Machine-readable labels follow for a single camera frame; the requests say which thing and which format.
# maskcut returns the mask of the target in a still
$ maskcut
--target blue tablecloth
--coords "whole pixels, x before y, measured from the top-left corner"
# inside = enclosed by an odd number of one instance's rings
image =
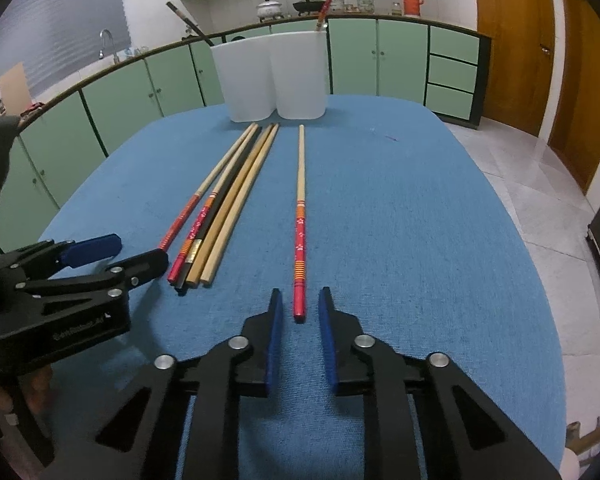
[[[507,212],[446,126],[418,104],[366,96],[331,96],[327,113],[306,121],[308,316],[298,325],[298,122],[281,122],[213,287],[180,298],[155,280],[131,293],[129,334],[55,365],[58,447],[140,365],[165,352],[204,354],[265,310],[278,287],[280,384],[272,399],[242,400],[240,477],[362,478],[362,398],[334,399],[325,378],[317,298],[329,285],[337,308],[398,351],[451,355],[559,465],[565,393],[554,320]],[[115,232],[119,258],[156,247],[244,127],[224,106],[149,124],[82,184],[43,238]]]

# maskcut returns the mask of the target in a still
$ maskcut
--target white plastic container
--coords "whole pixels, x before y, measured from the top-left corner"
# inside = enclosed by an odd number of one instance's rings
[[[322,117],[327,107],[326,32],[283,32],[266,38],[280,117]]]
[[[229,117],[235,123],[261,121],[276,109],[267,37],[211,47]]]

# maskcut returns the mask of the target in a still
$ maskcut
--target human hand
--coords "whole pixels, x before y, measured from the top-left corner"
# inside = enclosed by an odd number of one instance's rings
[[[22,381],[22,393],[32,413],[40,413],[44,408],[52,376],[53,371],[51,366],[47,365],[24,377]],[[0,410],[9,413],[12,409],[13,401],[11,397],[0,387]]]

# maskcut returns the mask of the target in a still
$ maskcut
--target tiled floor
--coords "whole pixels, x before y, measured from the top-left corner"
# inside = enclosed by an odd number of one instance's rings
[[[581,434],[600,417],[600,277],[584,236],[593,211],[552,150],[529,134],[482,119],[447,125],[493,186],[525,241],[562,346],[567,422]]]

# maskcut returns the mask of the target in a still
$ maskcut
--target faucet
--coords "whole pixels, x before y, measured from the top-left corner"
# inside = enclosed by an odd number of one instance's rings
[[[100,55],[98,56],[98,59],[103,59],[104,58],[104,47],[105,47],[105,41],[104,41],[104,36],[105,34],[109,37],[110,41],[111,41],[111,46],[113,48],[115,48],[114,43],[113,43],[113,36],[111,35],[111,31],[108,28],[103,28],[100,31],[100,41],[102,42],[102,49],[100,50]],[[118,57],[118,54],[116,52],[113,53],[113,64],[117,65],[120,62],[120,58]]]

